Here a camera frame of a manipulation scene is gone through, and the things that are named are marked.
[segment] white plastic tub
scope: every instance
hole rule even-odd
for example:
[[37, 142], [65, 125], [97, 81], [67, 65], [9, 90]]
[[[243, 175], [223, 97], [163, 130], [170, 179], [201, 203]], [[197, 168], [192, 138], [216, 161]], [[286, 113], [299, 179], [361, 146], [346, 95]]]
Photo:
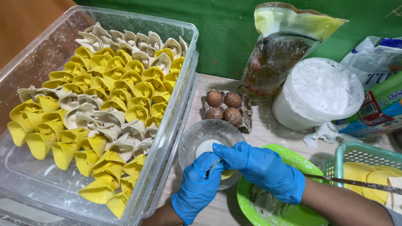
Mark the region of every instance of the white plastic tub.
[[341, 115], [333, 115], [321, 112], [308, 105], [296, 93], [292, 84], [292, 77], [295, 75], [291, 72], [272, 103], [272, 112], [275, 118], [288, 129], [301, 131], [321, 125], [325, 122], [350, 117], [358, 111], [363, 103], [363, 86], [354, 73], [350, 72], [336, 61], [325, 58], [318, 59], [325, 60], [328, 64], [335, 65], [346, 72], [350, 85], [347, 111]]
[[[40, 87], [51, 71], [59, 70], [79, 46], [78, 31], [100, 22], [107, 30], [124, 29], [147, 34], [157, 32], [162, 40], [181, 36], [190, 47], [160, 124], [155, 142], [141, 171], [121, 219], [106, 205], [92, 203], [77, 194], [93, 178], [79, 173], [73, 161], [66, 170], [54, 164], [51, 153], [38, 160], [28, 146], [16, 147], [6, 124], [9, 112], [21, 101], [17, 89]], [[164, 185], [197, 84], [197, 28], [190, 23], [153, 16], [75, 6], [70, 8], [0, 71], [0, 225], [32, 226], [135, 226], [153, 213]]]

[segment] green wall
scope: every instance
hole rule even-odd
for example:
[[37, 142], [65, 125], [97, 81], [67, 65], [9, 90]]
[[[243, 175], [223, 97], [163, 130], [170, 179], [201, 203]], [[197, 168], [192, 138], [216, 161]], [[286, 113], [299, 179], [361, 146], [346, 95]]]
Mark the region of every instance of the green wall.
[[[258, 39], [254, 9], [264, 0], [75, 0], [78, 5], [129, 11], [193, 23], [199, 30], [197, 72], [240, 79]], [[310, 56], [340, 61], [365, 37], [402, 36], [401, 0], [285, 0], [349, 20]]]

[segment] blue nitrile glove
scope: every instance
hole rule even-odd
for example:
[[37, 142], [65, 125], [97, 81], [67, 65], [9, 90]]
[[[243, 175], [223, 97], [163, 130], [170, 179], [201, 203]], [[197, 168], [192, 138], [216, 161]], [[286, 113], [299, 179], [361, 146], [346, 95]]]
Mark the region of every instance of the blue nitrile glove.
[[172, 195], [172, 206], [186, 224], [192, 224], [197, 214], [215, 198], [224, 170], [223, 161], [215, 164], [219, 159], [213, 152], [204, 152], [184, 169], [180, 190]]
[[306, 181], [297, 169], [283, 163], [281, 156], [268, 148], [255, 148], [239, 142], [233, 148], [213, 144], [213, 152], [223, 158], [227, 169], [237, 169], [253, 184], [275, 195], [278, 200], [297, 205], [302, 200]]

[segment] glass bowl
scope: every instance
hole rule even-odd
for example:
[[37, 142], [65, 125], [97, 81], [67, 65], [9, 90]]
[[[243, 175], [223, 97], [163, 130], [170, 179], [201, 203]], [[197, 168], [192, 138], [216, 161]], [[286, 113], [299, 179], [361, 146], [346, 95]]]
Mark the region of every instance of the glass bowl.
[[[243, 134], [226, 121], [219, 119], [206, 119], [192, 125], [182, 136], [178, 147], [178, 160], [184, 170], [196, 159], [197, 147], [204, 141], [215, 139], [223, 145], [233, 147], [240, 141], [246, 141]], [[242, 174], [235, 171], [234, 174], [219, 183], [219, 189], [223, 190], [233, 186], [240, 180]]]

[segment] barcode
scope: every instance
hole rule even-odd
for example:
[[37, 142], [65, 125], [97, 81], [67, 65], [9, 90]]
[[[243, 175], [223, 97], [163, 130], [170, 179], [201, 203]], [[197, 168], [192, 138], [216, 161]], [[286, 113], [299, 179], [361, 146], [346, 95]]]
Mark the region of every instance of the barcode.
[[377, 113], [377, 112], [378, 112], [378, 110], [375, 107], [375, 103], [370, 103], [359, 109], [359, 116], [360, 116], [360, 118], [363, 118], [363, 117], [366, 117], [368, 115], [371, 115], [371, 114]]

